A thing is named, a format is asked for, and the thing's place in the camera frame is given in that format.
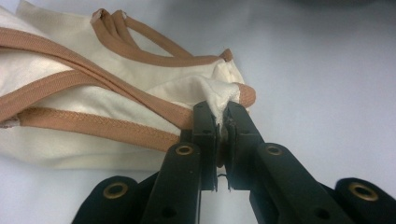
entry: canvas bag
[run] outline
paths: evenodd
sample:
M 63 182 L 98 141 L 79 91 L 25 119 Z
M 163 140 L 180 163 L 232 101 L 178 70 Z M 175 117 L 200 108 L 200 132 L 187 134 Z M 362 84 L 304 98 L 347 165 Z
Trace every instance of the canvas bag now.
M 3 9 L 1 22 L 2 125 L 45 128 L 2 130 L 3 154 L 53 167 L 157 169 L 163 153 L 147 148 L 164 151 L 191 127 L 187 106 L 131 86 Z M 213 81 L 228 94 L 230 83 Z

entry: black plastic part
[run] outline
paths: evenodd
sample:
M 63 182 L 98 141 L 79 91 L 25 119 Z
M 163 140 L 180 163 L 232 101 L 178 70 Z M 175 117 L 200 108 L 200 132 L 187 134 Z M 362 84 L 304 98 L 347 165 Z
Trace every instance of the black plastic part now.
M 117 195 L 117 191 L 126 186 L 126 192 L 118 198 L 109 199 L 105 196 L 105 191 L 111 195 Z M 99 223 L 136 223 L 139 214 L 133 211 L 138 209 L 136 201 L 137 183 L 132 178 L 124 176 L 113 176 L 99 183 L 84 201 L 76 214 L 73 224 L 99 224 Z
M 356 223 L 396 223 L 396 201 L 376 185 L 358 178 L 339 180 L 335 187 L 339 203 Z
M 193 108 L 192 142 L 201 149 L 202 190 L 217 190 L 216 153 L 219 147 L 219 127 L 207 102 Z
M 201 150 L 179 143 L 166 153 L 141 223 L 199 223 Z
M 268 201 L 274 204 L 278 214 L 276 222 L 266 224 L 320 224 L 320 223 L 354 223 L 347 213 L 328 194 L 288 149 L 278 144 L 261 144 L 255 157 L 257 178 L 267 194 L 258 199 L 255 194 L 250 197 L 255 201 Z M 254 208 L 256 217 L 264 210 Z
M 228 132 L 225 168 L 233 189 L 251 189 L 254 183 L 253 155 L 262 136 L 254 126 L 246 109 L 229 102 L 224 111 L 224 125 Z

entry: bag strap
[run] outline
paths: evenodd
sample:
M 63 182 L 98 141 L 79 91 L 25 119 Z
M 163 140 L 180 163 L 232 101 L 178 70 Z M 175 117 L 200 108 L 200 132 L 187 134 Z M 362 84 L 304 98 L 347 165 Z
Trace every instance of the bag strap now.
M 110 90 L 144 105 L 179 129 L 190 129 L 192 127 L 192 112 L 189 109 L 172 104 L 129 85 L 70 49 L 42 36 L 8 28 L 0 28 L 0 36 L 2 36 L 0 39 L 1 47 L 41 53 L 92 77 Z
M 137 44 L 134 42 L 134 39 L 131 37 L 131 34 L 128 31 L 128 28 L 135 30 L 139 34 L 143 35 L 147 39 L 151 40 L 153 43 L 158 45 L 160 48 L 166 50 L 168 53 L 173 55 L 176 58 L 191 58 L 193 57 L 188 51 L 183 49 L 180 45 L 173 42 L 166 36 L 160 34 L 155 31 L 151 27 L 146 24 L 136 21 L 131 17 L 128 17 L 122 10 L 118 10 L 111 15 L 114 24 L 116 26 L 117 32 L 120 38 L 127 44 L 131 45 L 131 47 L 136 50 L 141 50 Z

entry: white background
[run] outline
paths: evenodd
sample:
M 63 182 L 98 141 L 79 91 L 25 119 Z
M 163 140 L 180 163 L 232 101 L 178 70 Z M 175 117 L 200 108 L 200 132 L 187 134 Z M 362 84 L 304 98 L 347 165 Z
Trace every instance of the white background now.
M 250 115 L 267 142 L 289 148 L 330 187 L 355 176 L 396 197 L 396 2 L 320 7 L 297 0 L 31 0 L 91 15 L 103 7 L 167 35 L 194 55 L 230 48 L 257 92 Z M 18 1 L 0 0 L 15 11 Z M 70 223 L 113 175 L 52 170 L 0 157 L 0 223 Z M 205 192 L 201 223 L 255 223 L 247 192 Z

